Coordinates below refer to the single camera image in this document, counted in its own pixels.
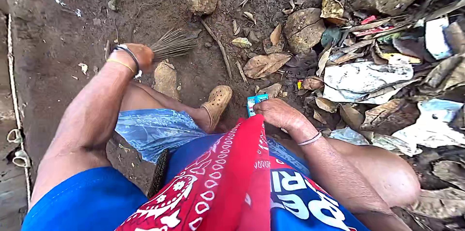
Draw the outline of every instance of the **bracelet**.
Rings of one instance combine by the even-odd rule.
[[[319,132],[316,136],[314,136],[312,139],[310,140],[307,140],[307,141],[304,141],[302,143],[298,143],[297,145],[298,146],[303,146],[303,145],[308,145],[308,144],[311,144],[315,141],[317,141],[320,137],[322,136],[321,132]]]
[[[132,60],[134,60],[134,62],[136,63],[137,72],[134,72],[134,73],[135,74],[139,73],[139,61],[137,61],[136,55],[134,55],[134,53],[126,45],[117,45],[115,49],[113,49],[113,51],[116,51],[116,50],[126,51],[126,53],[128,53],[132,57]]]
[[[127,68],[129,68],[129,69],[131,69],[132,73],[134,73],[134,70],[133,70],[130,66],[128,66],[128,65],[126,65],[125,63],[119,61],[118,59],[109,58],[109,59],[107,60],[107,62],[119,63],[119,64],[121,64],[121,65],[123,65],[123,66],[125,66],[125,67],[127,67]]]

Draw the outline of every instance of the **blue packet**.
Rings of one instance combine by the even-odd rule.
[[[249,117],[256,115],[255,111],[253,111],[253,105],[260,103],[267,99],[268,99],[268,94],[247,97],[247,111],[249,112]]]

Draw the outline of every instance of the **soil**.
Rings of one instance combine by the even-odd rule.
[[[242,0],[218,0],[215,12],[205,21],[225,47],[232,68],[231,80],[228,79],[219,47],[198,18],[189,13],[186,0],[118,0],[118,12],[108,9],[109,0],[8,1],[13,15],[16,83],[26,149],[32,158],[33,180],[65,108],[95,75],[94,66],[103,66],[107,40],[111,41],[112,47],[116,44],[115,39],[119,43],[151,45],[171,28],[202,29],[196,38],[198,46],[193,52],[172,59],[170,63],[177,70],[184,104],[198,107],[217,85],[225,84],[233,89],[231,102],[217,128],[219,131],[228,130],[238,118],[247,116],[246,99],[255,95],[255,86],[264,88],[282,80],[282,76],[275,73],[263,80],[248,79],[248,83],[244,83],[236,61],[243,66],[250,52],[260,54],[263,49],[259,45],[240,49],[229,42],[235,38],[232,28],[234,19],[242,29],[239,36],[243,36],[245,30],[254,31],[259,38],[269,36],[278,23],[285,23],[287,17],[281,10],[290,7],[289,0],[250,0],[243,8],[238,7]],[[297,9],[319,8],[321,4],[321,0],[294,1],[299,3]],[[255,16],[257,25],[243,16],[244,11]],[[205,47],[206,42],[213,46]],[[81,72],[79,63],[89,66],[87,75]],[[153,85],[153,75],[144,74],[141,81]],[[297,79],[284,82],[283,90],[289,92],[286,101],[305,111],[302,109],[303,98],[295,94]],[[312,117],[309,119],[322,126]],[[276,128],[266,129],[269,134],[286,137]],[[143,161],[138,152],[116,133],[109,141],[107,151],[113,166],[146,192],[154,165]],[[409,225],[419,230],[412,216],[404,215]]]

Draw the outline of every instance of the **small broom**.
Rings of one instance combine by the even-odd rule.
[[[187,55],[195,46],[191,34],[182,29],[173,31],[172,28],[151,45],[150,49],[155,55],[154,62],[158,62],[167,58]]]

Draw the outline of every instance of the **person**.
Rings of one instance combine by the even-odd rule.
[[[211,134],[231,89],[217,86],[191,108],[131,82],[153,58],[143,45],[118,47],[73,99],[40,162],[23,231],[410,230],[391,211],[420,191],[402,158],[321,137],[279,99]],[[264,122],[293,141],[266,138]],[[106,143],[114,129],[145,160],[170,150],[166,185],[153,197],[112,168]]]

